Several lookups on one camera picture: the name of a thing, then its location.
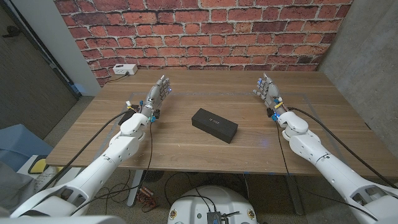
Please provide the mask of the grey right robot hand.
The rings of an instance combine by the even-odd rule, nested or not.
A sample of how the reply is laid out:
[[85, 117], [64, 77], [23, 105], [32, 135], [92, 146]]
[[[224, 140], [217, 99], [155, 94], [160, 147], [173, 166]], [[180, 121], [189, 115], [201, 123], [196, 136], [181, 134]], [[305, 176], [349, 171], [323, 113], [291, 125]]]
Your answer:
[[263, 78], [258, 79], [256, 86], [253, 93], [264, 102], [268, 117], [277, 119], [283, 113], [288, 112], [277, 85], [267, 76], [266, 72], [264, 72]]

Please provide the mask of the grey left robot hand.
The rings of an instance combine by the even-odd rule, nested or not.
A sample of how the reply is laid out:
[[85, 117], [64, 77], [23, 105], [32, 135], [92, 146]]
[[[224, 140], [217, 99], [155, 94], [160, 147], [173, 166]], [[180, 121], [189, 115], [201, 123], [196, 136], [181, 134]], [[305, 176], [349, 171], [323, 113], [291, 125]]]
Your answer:
[[160, 109], [162, 102], [170, 92], [170, 80], [165, 75], [162, 75], [148, 92], [143, 102], [141, 114], [149, 118], [155, 110]]

